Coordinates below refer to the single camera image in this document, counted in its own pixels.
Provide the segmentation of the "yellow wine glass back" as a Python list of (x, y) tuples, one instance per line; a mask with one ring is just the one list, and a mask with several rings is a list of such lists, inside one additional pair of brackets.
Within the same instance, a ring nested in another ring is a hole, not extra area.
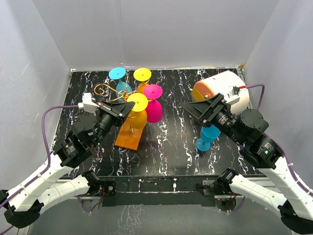
[(134, 71), (134, 79), (140, 82), (136, 89), (137, 93), (143, 94), (143, 90), (146, 86), (148, 86), (151, 76), (152, 73), (148, 68), (138, 68)]

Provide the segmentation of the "pink wine glass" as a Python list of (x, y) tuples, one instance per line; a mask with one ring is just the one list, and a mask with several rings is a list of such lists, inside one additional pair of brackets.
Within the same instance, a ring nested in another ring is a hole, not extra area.
[(144, 88), (144, 95), (148, 98), (148, 106), (145, 109), (147, 113), (147, 121), (149, 123), (157, 123), (162, 119), (162, 106), (157, 100), (162, 96), (162, 87), (156, 84), (150, 84)]

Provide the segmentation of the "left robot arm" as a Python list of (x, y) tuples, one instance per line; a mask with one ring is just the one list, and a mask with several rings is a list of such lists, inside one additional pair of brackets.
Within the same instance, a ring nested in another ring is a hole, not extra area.
[(72, 125), (66, 139), (53, 153), (46, 149), (47, 160), (27, 179), (10, 190), (0, 191), (0, 206), (6, 221), (16, 228), (34, 223), (49, 208), (75, 196), (96, 195), (101, 180), (92, 170), (55, 186), (54, 183), (89, 158), (93, 147), (102, 144), (113, 126), (121, 126), (135, 102), (109, 103), (83, 101), (76, 108), (85, 113)]

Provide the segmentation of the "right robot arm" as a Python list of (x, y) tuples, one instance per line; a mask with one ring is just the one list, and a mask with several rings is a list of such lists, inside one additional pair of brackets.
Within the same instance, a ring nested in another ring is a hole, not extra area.
[(271, 210), (293, 232), (313, 232), (313, 191), (294, 172), (281, 147), (264, 131), (269, 127), (256, 109), (231, 113), (222, 94), (200, 101), (183, 103), (182, 108), (203, 127), (215, 126), (240, 146), (240, 154), (265, 174), (279, 192), (256, 184), (237, 171), (227, 168), (212, 184), (197, 185), (201, 192), (240, 194)]

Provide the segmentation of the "blue wine glass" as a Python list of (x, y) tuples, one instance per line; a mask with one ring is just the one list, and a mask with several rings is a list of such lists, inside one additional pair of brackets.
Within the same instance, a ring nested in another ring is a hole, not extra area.
[(220, 134), (220, 130), (214, 125), (211, 125), (210, 127), (202, 127), (200, 138), (196, 142), (197, 149), (202, 152), (208, 151), (211, 147), (211, 143), (214, 142)]

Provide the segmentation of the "yellow wine glass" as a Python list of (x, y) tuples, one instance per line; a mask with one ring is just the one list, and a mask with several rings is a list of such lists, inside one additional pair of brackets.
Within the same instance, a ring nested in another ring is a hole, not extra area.
[(140, 82), (136, 89), (137, 93), (143, 94), (143, 90), (146, 86), (148, 86), (151, 76), (152, 73), (148, 68), (138, 68), (134, 71), (134, 79)]
[(128, 115), (128, 121), (132, 128), (141, 129), (147, 124), (146, 108), (148, 106), (148, 99), (141, 93), (134, 93), (130, 95), (127, 102), (134, 102), (135, 105)]

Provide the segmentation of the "yellow wine glass front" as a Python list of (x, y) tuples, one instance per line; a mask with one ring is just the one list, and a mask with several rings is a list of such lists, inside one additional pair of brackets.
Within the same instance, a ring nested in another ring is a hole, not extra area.
[(141, 93), (134, 93), (130, 95), (127, 102), (134, 102), (135, 105), (128, 115), (128, 121), (132, 128), (141, 129), (147, 124), (146, 108), (148, 106), (148, 99)]

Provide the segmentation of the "teal wine glass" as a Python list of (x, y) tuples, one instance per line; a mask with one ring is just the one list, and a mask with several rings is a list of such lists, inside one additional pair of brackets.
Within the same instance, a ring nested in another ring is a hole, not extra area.
[(122, 103), (125, 101), (124, 94), (130, 95), (130, 93), (133, 91), (130, 85), (122, 80), (125, 78), (125, 76), (126, 76), (126, 70), (123, 67), (113, 68), (109, 72), (110, 79), (117, 81), (115, 94), (116, 94), (116, 97), (118, 98), (117, 101), (119, 103)]

